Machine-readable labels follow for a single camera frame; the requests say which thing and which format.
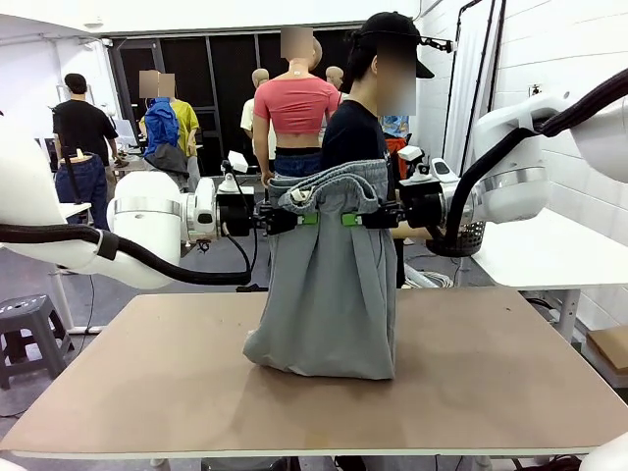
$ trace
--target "white brick wall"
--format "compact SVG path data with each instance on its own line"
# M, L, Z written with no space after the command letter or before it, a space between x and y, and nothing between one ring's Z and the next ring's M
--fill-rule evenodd
M462 3L444 0L422 19L421 32L454 38ZM626 28L628 1L508 0L496 108L525 100L528 87L535 83L543 92L578 93L627 68ZM450 59L436 52L426 52L423 57L428 67L437 64L436 83L422 84L418 106L419 140L432 149L439 141L442 145L446 89L440 97L439 80L448 79L445 62ZM426 91L434 94L427 97ZM628 184L591 169L568 132L544 139L543 148L552 181L549 208L628 245ZM628 289L585 289L578 315L590 329L628 324Z

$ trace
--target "black t-shirt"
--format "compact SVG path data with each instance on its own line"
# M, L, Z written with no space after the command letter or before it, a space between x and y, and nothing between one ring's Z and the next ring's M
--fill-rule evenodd
M105 139L115 139L118 133L101 110L86 101L68 100L52 110L52 123L62 152L68 155L76 154L77 149L91 152L100 156L105 167L109 165Z
M323 170L359 160L386 159L389 169L388 199L394 200L391 154L377 117L357 101L344 100L330 118L323 137Z

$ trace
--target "gray floor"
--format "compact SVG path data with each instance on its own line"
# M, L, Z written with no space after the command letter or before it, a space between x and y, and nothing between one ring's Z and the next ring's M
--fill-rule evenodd
M243 242L245 250L252 253L252 237ZM268 285L268 244L260 236L258 263L253 274L253 283L260 286ZM405 258L416 269L437 271L454 277L458 260L431 256L422 244L406 246ZM242 267L239 254L226 239L211 244L209 252L203 254L193 250L183 259L182 266L202 271L236 271ZM467 262L468 271L458 270L457 276L464 277L464 284L470 286L488 286L491 284L488 277L473 262ZM0 300L20 297L29 294L47 293L52 296L49 272L51 266L17 255L7 249L0 249ZM101 276L93 276L95 298L91 325L107 325L120 310L140 290L129 288L114 280ZM70 275L63 277L63 284L72 314L77 325L85 325L90 315L91 284L89 277ZM174 282L157 292L207 292L233 291L233 287L196 287ZM80 338L75 338L75 344L80 346ZM28 351L29 356L36 356L36 347ZM39 395L50 385L45 372L22 375L12 379L11 389L7 392L0 390L0 415L11 415L28 408ZM3 437L13 426L15 420L0 418L0 437ZM29 471L139 471L149 470L146 461L62 461L41 460L32 458L18 458L10 454L0 454L0 457L14 461ZM440 457L437 462L434 457L388 457L369 458L370 468L386 469L386 471L466 471L470 469L470 461L464 459L459 466L457 457ZM303 458L302 467L307 471L333 471L335 466L331 458ZM199 470L198 460L174 460L173 471Z

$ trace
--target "black baseball cap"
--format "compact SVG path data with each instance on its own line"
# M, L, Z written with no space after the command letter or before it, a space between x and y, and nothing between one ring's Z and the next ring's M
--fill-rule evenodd
M432 79L434 74L416 57L416 47L421 34L412 19L398 12L383 12L373 15L354 34L355 46L377 48L388 44L399 54L412 54L416 60L416 77Z

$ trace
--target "red shirt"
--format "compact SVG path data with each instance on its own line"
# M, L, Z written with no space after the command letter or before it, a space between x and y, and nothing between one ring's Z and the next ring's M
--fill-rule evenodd
M336 88L318 78L272 79L255 92L255 115L273 122L275 133L316 134L323 116L338 108Z

